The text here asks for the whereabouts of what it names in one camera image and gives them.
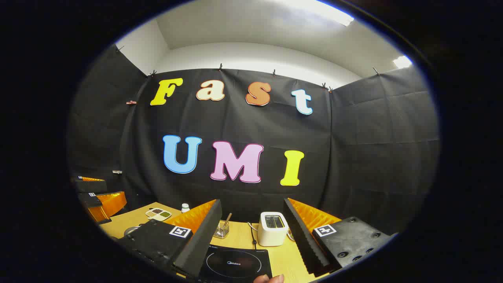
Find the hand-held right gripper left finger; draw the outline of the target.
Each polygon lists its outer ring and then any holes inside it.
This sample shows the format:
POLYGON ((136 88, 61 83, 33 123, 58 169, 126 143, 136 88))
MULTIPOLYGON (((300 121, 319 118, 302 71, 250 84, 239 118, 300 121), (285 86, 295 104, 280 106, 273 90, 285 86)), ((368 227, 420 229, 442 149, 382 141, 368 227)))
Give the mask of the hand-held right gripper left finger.
POLYGON ((197 277, 221 217, 221 201, 214 199, 165 222, 149 220, 118 244, 166 273, 197 277))

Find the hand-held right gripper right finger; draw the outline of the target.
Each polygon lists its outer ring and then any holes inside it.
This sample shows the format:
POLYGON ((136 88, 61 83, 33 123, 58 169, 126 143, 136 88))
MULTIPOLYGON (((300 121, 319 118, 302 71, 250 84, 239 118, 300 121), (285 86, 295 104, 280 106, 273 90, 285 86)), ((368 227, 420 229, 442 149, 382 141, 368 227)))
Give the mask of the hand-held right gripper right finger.
POLYGON ((340 219, 291 198, 284 199, 283 215, 307 272, 316 277, 354 265, 395 237, 358 217, 340 219))

